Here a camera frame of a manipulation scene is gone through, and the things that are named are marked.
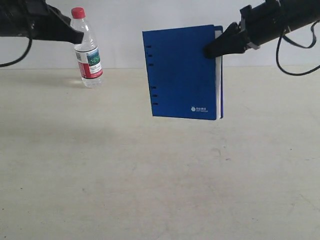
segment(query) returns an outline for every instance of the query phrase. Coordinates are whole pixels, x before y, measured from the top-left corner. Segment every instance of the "white wall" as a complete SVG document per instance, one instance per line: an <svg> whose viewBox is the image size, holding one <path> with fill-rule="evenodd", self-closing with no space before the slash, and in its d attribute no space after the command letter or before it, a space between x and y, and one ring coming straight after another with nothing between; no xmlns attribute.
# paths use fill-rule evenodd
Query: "white wall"
<svg viewBox="0 0 320 240"><path fill-rule="evenodd" d="M223 25L240 20L239 10L246 5L259 5L263 0L48 0L70 16L71 8L84 7L98 37L104 68L143 68L145 64L142 31ZM308 27L291 33L295 40L308 45ZM26 38L0 38L1 62L19 57ZM277 41L249 50L243 55L227 56L225 66L265 66L275 64ZM287 43L281 50L286 65L320 63L320 46L300 50ZM76 68L74 54L68 43L36 41L28 57L13 68Z"/></svg>

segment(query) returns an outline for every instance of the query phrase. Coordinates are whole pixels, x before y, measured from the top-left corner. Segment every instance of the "notebook spine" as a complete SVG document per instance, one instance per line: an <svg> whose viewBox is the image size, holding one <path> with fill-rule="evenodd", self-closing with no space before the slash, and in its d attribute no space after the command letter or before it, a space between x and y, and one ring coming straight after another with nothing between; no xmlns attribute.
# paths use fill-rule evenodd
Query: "notebook spine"
<svg viewBox="0 0 320 240"><path fill-rule="evenodd" d="M152 45L145 45L145 60L146 60L146 66L147 66L147 74L148 74L148 80L149 80L149 92L150 92L150 99L152 106L158 106L158 91L157 86L153 84L152 82L152 72L153 67L155 66L154 63L154 53Z"/></svg>

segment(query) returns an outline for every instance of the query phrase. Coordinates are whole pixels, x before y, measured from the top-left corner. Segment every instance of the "red bottle cap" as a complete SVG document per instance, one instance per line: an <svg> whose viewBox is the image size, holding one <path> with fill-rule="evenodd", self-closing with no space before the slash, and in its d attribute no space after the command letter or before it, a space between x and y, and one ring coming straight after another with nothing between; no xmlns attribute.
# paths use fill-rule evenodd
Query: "red bottle cap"
<svg viewBox="0 0 320 240"><path fill-rule="evenodd" d="M74 19L83 19L86 17L85 10L83 7L75 7L71 10L72 17Z"/></svg>

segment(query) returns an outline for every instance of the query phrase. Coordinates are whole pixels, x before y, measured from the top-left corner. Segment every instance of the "robotic arm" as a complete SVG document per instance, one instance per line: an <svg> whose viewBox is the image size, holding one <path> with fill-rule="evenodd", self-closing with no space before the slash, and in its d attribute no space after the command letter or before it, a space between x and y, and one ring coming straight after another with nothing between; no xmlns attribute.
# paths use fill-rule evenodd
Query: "robotic arm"
<svg viewBox="0 0 320 240"><path fill-rule="evenodd" d="M279 38L276 63L282 72L292 76L303 76L320 69L318 66L308 72L290 73L285 71L279 63L282 39L305 49L310 49L316 44L314 27L320 22L320 0L265 0L255 8L251 5L244 7L240 13L239 24L233 22L219 38L204 47L203 52L206 58L243 54L249 49L258 50L261 45ZM313 42L310 46L301 46L286 36L311 23L313 23L311 26Z"/></svg>
<svg viewBox="0 0 320 240"><path fill-rule="evenodd" d="M0 64L7 67L23 60L33 40L80 44L84 33L70 27L71 19L46 4L46 0L0 0L0 37L27 37L24 54L15 61Z"/></svg>

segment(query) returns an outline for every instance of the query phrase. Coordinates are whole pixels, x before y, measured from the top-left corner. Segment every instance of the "bottle label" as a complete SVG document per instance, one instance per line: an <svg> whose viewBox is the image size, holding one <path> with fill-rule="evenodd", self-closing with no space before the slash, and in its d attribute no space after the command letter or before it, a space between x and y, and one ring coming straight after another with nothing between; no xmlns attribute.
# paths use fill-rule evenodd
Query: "bottle label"
<svg viewBox="0 0 320 240"><path fill-rule="evenodd" d="M96 47L91 51L75 51L81 75L85 79L96 79L103 74L99 50Z"/></svg>

